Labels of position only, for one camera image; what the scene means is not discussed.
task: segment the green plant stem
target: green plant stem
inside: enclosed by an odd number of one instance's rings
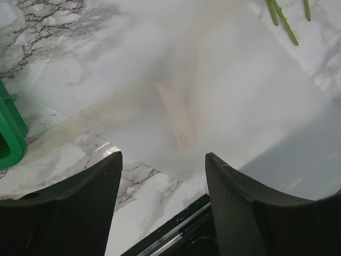
[[[273,7],[275,8],[279,18],[283,22],[284,28],[286,29],[291,41],[293,42],[294,45],[298,45],[298,41],[297,41],[293,31],[291,30],[289,23],[287,22],[287,18],[284,16],[284,14],[282,12],[282,8],[279,7],[276,0],[271,0],[271,3],[273,4]]]
[[[266,4],[267,4],[267,7],[269,8],[271,19],[272,19],[273,23],[275,24],[275,26],[278,26],[278,24],[279,24],[278,19],[276,17],[275,10],[273,9],[273,5],[271,3],[271,0],[266,0]]]
[[[304,9],[305,9],[305,16],[306,16],[307,20],[311,21],[309,0],[304,0]]]

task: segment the marble pattern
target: marble pattern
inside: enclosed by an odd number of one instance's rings
[[[0,75],[11,93],[20,94],[16,104],[29,126],[29,142],[101,99],[112,90],[113,80],[129,77],[123,84],[133,81],[135,77],[125,73],[130,63],[120,60],[118,47],[144,57],[145,63],[133,67],[137,73],[155,58],[150,52],[141,52],[139,45],[148,45],[151,39],[139,28],[145,26],[155,38],[164,35],[155,27],[139,24],[139,16],[132,16],[129,10],[135,4],[135,12],[141,9],[141,15],[157,15],[159,5],[165,2],[123,2],[0,1]],[[298,47],[282,27],[273,25],[265,0],[251,0],[249,7],[318,86],[338,97],[341,2],[310,0],[311,22],[305,20],[301,1],[278,2],[299,40]],[[129,34],[134,29],[139,37]],[[136,42],[125,40],[127,37]],[[157,54],[164,50],[163,41],[153,43]],[[112,58],[122,67],[112,64]],[[94,91],[94,84],[99,83],[103,88]],[[65,102],[63,106],[58,106],[60,101]],[[118,150],[93,131],[83,134],[28,166],[1,170],[0,199],[19,198],[50,186]],[[106,255],[120,255],[201,195],[200,188],[125,159]]]

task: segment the plastic bag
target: plastic bag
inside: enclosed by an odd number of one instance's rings
[[[70,118],[32,143],[24,163],[94,129],[125,157],[201,186],[205,153],[213,151],[240,168],[328,104],[242,1],[172,1],[164,7],[162,1],[153,10],[136,3],[121,6],[134,13],[137,23],[120,48],[107,43],[106,54],[81,75],[63,76],[77,83],[55,86],[57,91],[45,98],[45,104]],[[82,65],[87,54],[77,62],[49,63],[44,72],[53,69],[60,77],[68,65]],[[43,78],[32,97],[47,92]],[[190,129],[169,114],[172,105],[164,102],[160,86],[182,102],[180,109],[173,105],[174,113],[182,113],[180,120],[187,117]],[[57,104],[63,97],[65,104]],[[190,147],[180,147],[179,127],[190,130]]]

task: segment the translucent plastic sheet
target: translucent plastic sheet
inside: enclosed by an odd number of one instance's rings
[[[205,153],[213,151],[241,168],[329,104],[241,1],[174,1],[159,12],[135,12],[139,25],[119,53],[98,58],[77,94],[60,89],[46,99],[70,118],[32,143],[22,164],[95,129],[126,157],[201,186]],[[46,69],[64,72],[61,64],[49,65]],[[194,147],[179,148],[174,127],[181,126],[169,117],[171,105],[158,84],[183,102],[177,111],[186,112]],[[33,95],[42,93],[38,82]],[[66,97],[65,104],[54,104],[55,97]]]

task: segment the green container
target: green container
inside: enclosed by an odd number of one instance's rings
[[[27,153],[28,129],[0,80],[0,170],[18,164]]]

